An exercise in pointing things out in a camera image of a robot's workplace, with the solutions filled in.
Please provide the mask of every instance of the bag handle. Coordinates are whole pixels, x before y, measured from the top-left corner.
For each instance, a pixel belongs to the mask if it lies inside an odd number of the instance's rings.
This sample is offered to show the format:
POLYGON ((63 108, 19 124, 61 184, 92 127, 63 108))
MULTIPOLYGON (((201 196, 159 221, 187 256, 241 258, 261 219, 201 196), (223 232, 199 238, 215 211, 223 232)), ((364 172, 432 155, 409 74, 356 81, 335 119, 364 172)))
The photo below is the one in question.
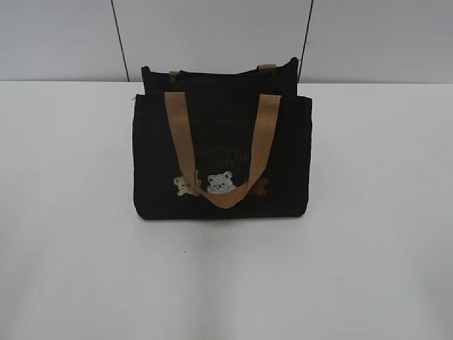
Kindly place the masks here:
POLYGON ((252 185, 260 178, 268 165, 270 148, 274 140, 281 96, 261 94, 256 113, 251 147, 251 163, 248 180, 228 193, 208 193, 196 186, 195 154, 193 151, 190 122, 185 92, 166 92, 165 105, 171 137, 175 145, 178 163, 183 176, 193 190, 206 197, 217 207, 228 209, 246 197, 252 185))
MULTIPOLYGON (((275 74, 277 71, 277 65, 276 64, 259 64, 257 67, 258 71, 260 73, 266 73, 270 72, 272 74, 275 74)), ((176 83, 176 77, 179 75, 179 71, 170 71, 168 73, 168 76, 170 77, 170 83, 175 84, 176 83)))

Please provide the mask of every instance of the tan strap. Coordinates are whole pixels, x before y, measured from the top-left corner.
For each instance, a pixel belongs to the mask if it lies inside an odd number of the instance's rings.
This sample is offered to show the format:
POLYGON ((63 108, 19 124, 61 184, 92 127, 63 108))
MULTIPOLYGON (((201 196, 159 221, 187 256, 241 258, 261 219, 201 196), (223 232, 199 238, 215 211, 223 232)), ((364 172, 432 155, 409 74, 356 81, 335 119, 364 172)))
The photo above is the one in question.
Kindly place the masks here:
POLYGON ((272 72, 273 74, 275 74, 277 71, 277 65, 276 64, 261 64, 261 65, 258 65, 258 71, 259 72, 272 72))
POLYGON ((170 76, 170 83, 171 84, 176 84, 176 76, 178 76, 179 71, 170 71, 168 75, 170 76))
POLYGON ((181 172, 190 186, 206 197, 217 207, 228 209, 242 200, 252 185, 260 178, 268 165, 270 148, 274 140, 275 124, 281 96, 261 94, 256 114, 255 129, 251 146, 251 164, 248 181, 228 193, 208 193, 198 188, 195 173, 195 155, 193 151, 190 122, 185 101, 185 92, 166 92, 165 105, 170 125, 171 137, 175 145, 181 172))

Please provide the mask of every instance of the white surface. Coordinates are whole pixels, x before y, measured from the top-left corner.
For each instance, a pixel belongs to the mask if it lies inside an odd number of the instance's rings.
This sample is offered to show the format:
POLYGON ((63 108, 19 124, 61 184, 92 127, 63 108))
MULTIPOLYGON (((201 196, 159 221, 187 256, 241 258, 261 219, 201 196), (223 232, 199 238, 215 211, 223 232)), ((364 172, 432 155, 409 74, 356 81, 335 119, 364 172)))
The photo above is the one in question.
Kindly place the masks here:
POLYGON ((0 339, 448 340, 453 86, 300 86, 299 219, 144 222, 141 84, 0 83, 0 339))
POLYGON ((240 72, 300 58, 310 0, 115 0, 131 80, 156 72, 240 72))
POLYGON ((453 83, 452 18, 451 0, 315 0, 303 81, 453 83))
POLYGON ((109 0, 1 0, 0 80, 126 81, 109 0))

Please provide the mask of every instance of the black canvas bag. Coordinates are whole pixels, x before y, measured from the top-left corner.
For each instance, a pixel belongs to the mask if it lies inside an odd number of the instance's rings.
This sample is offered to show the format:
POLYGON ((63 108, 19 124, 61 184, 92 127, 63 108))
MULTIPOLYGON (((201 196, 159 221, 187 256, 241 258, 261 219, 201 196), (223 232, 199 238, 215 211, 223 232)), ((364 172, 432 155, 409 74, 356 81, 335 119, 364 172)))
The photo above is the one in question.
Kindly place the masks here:
POLYGON ((151 92, 136 98, 132 139, 134 204, 146 220, 295 217, 306 210, 310 98, 151 92))
POLYGON ((187 88, 216 91, 256 91, 263 94, 297 95, 297 66, 293 57, 287 64, 262 64, 239 74, 210 74, 195 72, 152 72, 142 67, 145 94, 155 91, 186 91, 187 88))

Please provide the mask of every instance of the bear appliqué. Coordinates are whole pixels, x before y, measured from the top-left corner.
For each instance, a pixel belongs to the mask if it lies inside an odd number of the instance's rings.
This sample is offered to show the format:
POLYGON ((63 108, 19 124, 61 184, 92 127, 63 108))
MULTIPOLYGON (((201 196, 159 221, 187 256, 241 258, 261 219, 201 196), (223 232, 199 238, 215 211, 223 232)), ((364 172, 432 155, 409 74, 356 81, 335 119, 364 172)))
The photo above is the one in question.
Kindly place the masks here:
POLYGON ((230 171, 225 171, 223 174, 209 175, 207 181, 210 183, 207 187, 208 193, 228 193, 236 189, 231 178, 233 174, 230 171))
MULTIPOLYGON (((197 188, 201 187, 201 180, 198 179, 198 170, 195 170, 195 178, 197 188)), ((178 187, 178 196, 182 196, 185 193, 193 196, 199 196, 199 193, 190 186, 184 176, 175 177, 173 182, 175 183, 175 186, 178 187)))
POLYGON ((248 191, 247 195, 265 196, 266 195, 265 185, 268 183, 269 183, 268 178, 266 178, 266 177, 259 178, 255 182, 255 184, 252 185, 252 187, 248 191))

